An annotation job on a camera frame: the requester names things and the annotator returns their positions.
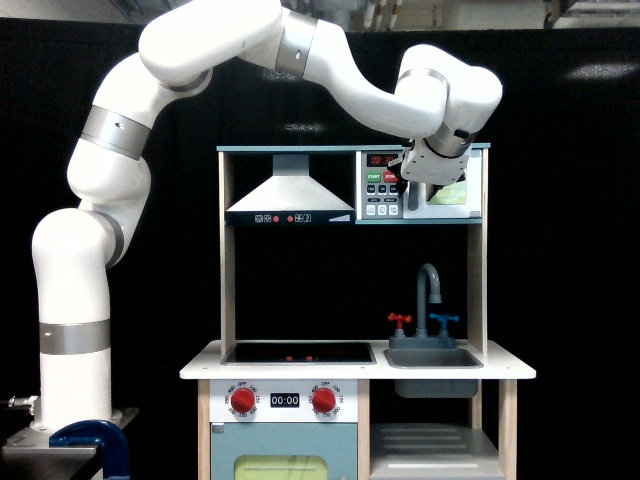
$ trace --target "black stovetop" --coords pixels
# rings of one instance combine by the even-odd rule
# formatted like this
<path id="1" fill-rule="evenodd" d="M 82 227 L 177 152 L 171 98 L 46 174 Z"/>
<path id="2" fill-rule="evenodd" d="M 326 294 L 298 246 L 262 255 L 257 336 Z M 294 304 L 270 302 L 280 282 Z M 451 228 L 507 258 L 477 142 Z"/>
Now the black stovetop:
<path id="1" fill-rule="evenodd" d="M 316 363 L 375 363 L 366 342 L 259 342 L 239 343 L 224 364 L 278 363 L 300 365 Z"/>

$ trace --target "silver joint ring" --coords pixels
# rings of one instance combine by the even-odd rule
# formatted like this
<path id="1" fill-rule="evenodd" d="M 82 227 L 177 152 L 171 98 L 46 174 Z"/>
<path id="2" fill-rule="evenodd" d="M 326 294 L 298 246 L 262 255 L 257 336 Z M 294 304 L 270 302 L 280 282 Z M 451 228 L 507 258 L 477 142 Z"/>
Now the silver joint ring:
<path id="1" fill-rule="evenodd" d="M 111 321 L 87 323 L 40 322 L 40 352 L 46 355 L 81 355 L 111 347 Z"/>
<path id="2" fill-rule="evenodd" d="M 160 85 L 162 85 L 167 90 L 171 90 L 172 92 L 176 92 L 176 93 L 190 92 L 191 90 L 195 90 L 205 82 L 205 80 L 207 79 L 207 76 L 209 75 L 209 72 L 211 72 L 211 69 L 205 70 L 204 72 L 200 73 L 200 75 L 198 75 L 195 80 L 185 85 L 171 86 L 171 85 L 165 85 L 164 83 L 161 83 Z"/>
<path id="3" fill-rule="evenodd" d="M 396 82 L 396 86 L 398 86 L 398 84 L 404 78 L 410 77 L 412 75 L 420 75 L 420 76 L 423 76 L 423 77 L 433 77 L 433 78 L 435 78 L 440 83 L 442 83 L 442 85 L 444 85 L 444 88 L 447 90 L 447 94 L 449 94 L 449 82 L 447 81 L 445 76 L 442 75 L 437 70 L 432 70 L 432 69 L 426 68 L 426 67 L 417 67 L 417 68 L 411 68 L 411 69 L 407 70 L 402 75 L 400 75 L 400 77 L 398 77 L 398 81 Z"/>
<path id="4" fill-rule="evenodd" d="M 85 210 L 85 211 L 87 212 L 90 211 L 91 213 L 100 215 L 107 222 L 109 222 L 109 225 L 111 225 L 111 228 L 113 229 L 113 234 L 116 239 L 116 247 L 113 249 L 113 255 L 111 255 L 111 258 L 105 265 L 105 268 L 109 269 L 113 267 L 116 263 L 118 263 L 118 260 L 120 260 L 120 257 L 122 256 L 122 252 L 124 251 L 124 231 L 122 230 L 122 227 L 120 226 L 120 224 L 113 217 L 110 217 L 106 213 L 96 212 L 95 210 Z"/>
<path id="5" fill-rule="evenodd" d="M 303 76 L 317 25 L 318 20 L 315 18 L 296 12 L 289 14 L 276 57 L 276 70 L 297 77 Z"/>
<path id="6" fill-rule="evenodd" d="M 149 132 L 150 128 L 138 122 L 94 105 L 80 138 L 133 160 L 140 160 Z"/>
<path id="7" fill-rule="evenodd" d="M 427 147 L 436 155 L 444 158 L 458 158 L 467 151 L 477 135 L 478 132 L 469 133 L 460 129 L 453 130 L 442 122 L 436 133 L 425 138 L 424 141 Z"/>

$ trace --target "white countertop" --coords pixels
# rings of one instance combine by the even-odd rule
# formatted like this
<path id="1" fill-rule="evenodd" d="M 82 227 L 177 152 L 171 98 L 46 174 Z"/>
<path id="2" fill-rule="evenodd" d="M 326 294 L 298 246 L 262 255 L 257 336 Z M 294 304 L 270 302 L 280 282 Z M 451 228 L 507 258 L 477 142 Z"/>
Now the white countertop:
<path id="1" fill-rule="evenodd" d="M 500 345 L 489 341 L 483 355 L 466 340 L 458 341 L 458 348 L 468 350 L 480 360 L 481 368 L 394 368 L 384 356 L 389 348 L 387 340 L 370 340 L 376 364 L 331 365 L 314 364 L 245 364 L 222 365 L 220 340 L 214 340 L 205 347 L 189 364 L 180 371 L 180 378 L 187 380 L 225 380 L 237 378 L 251 379 L 509 379 L 525 380 L 535 378 L 536 371 L 507 352 Z"/>

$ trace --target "sink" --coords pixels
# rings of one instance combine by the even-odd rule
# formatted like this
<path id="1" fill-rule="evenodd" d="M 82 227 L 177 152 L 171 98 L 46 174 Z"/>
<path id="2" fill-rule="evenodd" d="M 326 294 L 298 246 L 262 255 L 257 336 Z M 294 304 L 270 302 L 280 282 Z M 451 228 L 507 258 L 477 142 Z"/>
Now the sink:
<path id="1" fill-rule="evenodd" d="M 448 348 L 390 348 L 384 351 L 394 368 L 481 368 L 484 367 L 467 350 Z"/>
<path id="2" fill-rule="evenodd" d="M 449 348 L 390 348 L 384 351 L 393 368 L 481 368 L 484 365 L 466 350 Z M 396 393 L 404 398 L 471 398 L 478 380 L 394 380 Z"/>

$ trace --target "wooden frame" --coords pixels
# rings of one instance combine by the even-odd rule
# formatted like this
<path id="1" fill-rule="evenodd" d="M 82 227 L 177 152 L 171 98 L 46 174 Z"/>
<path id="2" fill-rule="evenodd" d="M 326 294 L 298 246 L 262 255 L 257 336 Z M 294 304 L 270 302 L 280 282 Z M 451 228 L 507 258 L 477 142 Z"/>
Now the wooden frame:
<path id="1" fill-rule="evenodd" d="M 468 225 L 467 319 L 468 342 L 480 353 L 487 352 L 487 236 L 488 236 L 488 149 L 482 153 L 482 223 Z M 233 197 L 233 165 L 228 154 L 219 153 L 220 182 L 220 272 L 221 353 L 236 342 L 235 319 L 235 230 L 225 225 L 225 212 Z M 210 480 L 209 380 L 198 381 L 198 479 Z M 499 380 L 500 467 L 506 480 L 516 480 L 517 381 Z M 370 381 L 358 380 L 358 480 L 370 477 Z M 469 425 L 482 429 L 482 380 L 478 394 L 469 400 Z"/>

